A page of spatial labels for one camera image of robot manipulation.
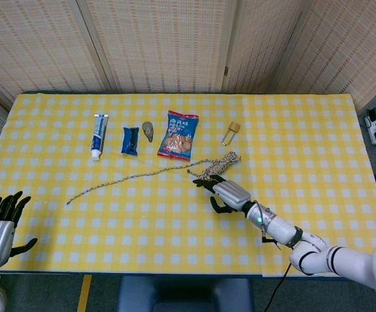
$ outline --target floor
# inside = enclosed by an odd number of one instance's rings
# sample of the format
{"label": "floor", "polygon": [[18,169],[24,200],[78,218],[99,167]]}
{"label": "floor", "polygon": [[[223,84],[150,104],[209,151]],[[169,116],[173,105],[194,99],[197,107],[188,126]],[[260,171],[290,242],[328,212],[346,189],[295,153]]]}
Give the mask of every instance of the floor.
{"label": "floor", "polygon": [[[376,98],[366,109],[376,107]],[[376,146],[365,128],[362,134],[376,174]],[[83,275],[81,274],[4,274],[1,286],[7,290],[6,312],[76,311]],[[253,280],[255,311],[263,311],[278,279]],[[92,276],[86,311],[115,311],[120,277],[115,274]],[[276,311],[375,311],[373,290],[342,279],[286,279],[270,307]]]}

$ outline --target rope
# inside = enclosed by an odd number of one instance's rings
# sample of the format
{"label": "rope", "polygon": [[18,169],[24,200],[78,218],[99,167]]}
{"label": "rope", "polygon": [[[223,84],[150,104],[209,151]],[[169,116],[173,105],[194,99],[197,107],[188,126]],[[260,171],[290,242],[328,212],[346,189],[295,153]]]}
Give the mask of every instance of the rope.
{"label": "rope", "polygon": [[221,159],[203,159],[201,161],[193,162],[192,164],[185,164],[183,166],[173,166],[173,167],[167,167],[163,168],[154,172],[148,172],[148,173],[143,173],[143,174],[133,174],[133,175],[128,175],[127,177],[122,177],[121,179],[107,182],[107,183],[101,183],[98,184],[94,187],[90,187],[86,190],[83,190],[81,193],[75,195],[74,197],[70,198],[67,201],[67,205],[69,205],[73,200],[76,200],[78,197],[81,197],[82,195],[85,195],[92,190],[100,189],[101,187],[107,187],[109,185],[117,184],[129,179],[134,179],[136,177],[147,177],[147,176],[155,176],[157,174],[161,174],[162,172],[168,171],[168,170],[174,170],[174,169],[185,169],[189,168],[192,166],[196,166],[197,164],[201,163],[212,163],[211,167],[203,170],[200,174],[195,174],[188,170],[189,174],[192,174],[193,176],[198,177],[199,179],[202,180],[210,180],[210,176],[213,174],[222,174],[230,165],[237,163],[238,161],[241,160],[241,157],[237,156],[235,152],[230,151],[228,154],[226,154],[224,157]]}

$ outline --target gingham tablecloth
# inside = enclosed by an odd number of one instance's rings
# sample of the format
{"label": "gingham tablecloth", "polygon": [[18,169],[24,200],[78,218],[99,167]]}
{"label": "gingham tablecloth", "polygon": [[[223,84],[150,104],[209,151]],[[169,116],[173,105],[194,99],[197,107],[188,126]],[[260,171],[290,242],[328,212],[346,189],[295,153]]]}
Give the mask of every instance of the gingham tablecloth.
{"label": "gingham tablecloth", "polygon": [[[235,151],[224,176],[287,221],[341,244],[376,246],[376,186],[350,95],[21,95],[0,138],[0,196],[31,195],[14,245],[38,237],[5,270],[282,274],[290,250],[261,244],[242,213],[216,214],[186,170],[85,188],[185,162],[157,156],[172,109],[199,115],[192,161]],[[109,114],[104,152],[90,159],[94,114]],[[121,154],[123,127],[139,156]],[[231,121],[242,128],[220,143]],[[192,168],[200,172],[206,165]]]}

